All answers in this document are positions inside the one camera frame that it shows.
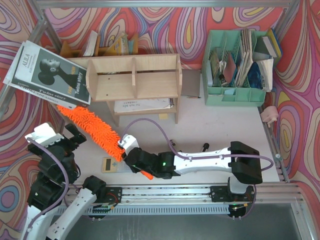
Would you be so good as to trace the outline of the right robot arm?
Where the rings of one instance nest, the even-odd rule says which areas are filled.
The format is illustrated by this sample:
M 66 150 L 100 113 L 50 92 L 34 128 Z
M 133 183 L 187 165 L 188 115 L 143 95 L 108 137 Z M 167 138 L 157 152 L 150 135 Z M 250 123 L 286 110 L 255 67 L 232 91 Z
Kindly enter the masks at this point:
M 137 141 L 124 145 L 123 160 L 132 172 L 169 180 L 192 172 L 227 172 L 228 192 L 244 195 L 248 186 L 263 182 L 259 151 L 240 142 L 232 141 L 229 147 L 211 152 L 184 153 L 173 151 L 158 154 L 142 150 Z

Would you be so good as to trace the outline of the orange microfiber duster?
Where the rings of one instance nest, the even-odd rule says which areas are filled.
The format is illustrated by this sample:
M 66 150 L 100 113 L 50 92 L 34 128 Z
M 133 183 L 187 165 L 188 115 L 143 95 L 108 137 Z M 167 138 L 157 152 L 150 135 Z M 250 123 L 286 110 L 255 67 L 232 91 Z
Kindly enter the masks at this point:
M 117 162 L 123 160 L 125 150 L 118 145 L 121 137 L 112 127 L 85 107 L 69 109 L 58 105 L 59 112 L 84 130 L 98 146 L 105 150 Z

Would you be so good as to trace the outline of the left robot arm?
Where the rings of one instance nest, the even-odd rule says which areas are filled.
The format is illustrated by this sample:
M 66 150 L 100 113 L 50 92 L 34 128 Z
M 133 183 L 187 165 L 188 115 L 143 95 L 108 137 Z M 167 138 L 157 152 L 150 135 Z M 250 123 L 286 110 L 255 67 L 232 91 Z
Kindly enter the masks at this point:
M 109 213 L 122 201 L 121 187 L 108 187 L 106 182 L 91 175 L 82 184 L 73 202 L 56 222 L 52 222 L 69 187 L 80 177 L 73 151 L 86 137 L 70 123 L 65 128 L 71 138 L 55 132 L 49 123 L 43 123 L 25 136 L 27 150 L 40 157 L 39 173 L 30 187 L 27 198 L 27 217 L 21 239 L 64 240 L 70 230 L 88 209 L 103 209 Z

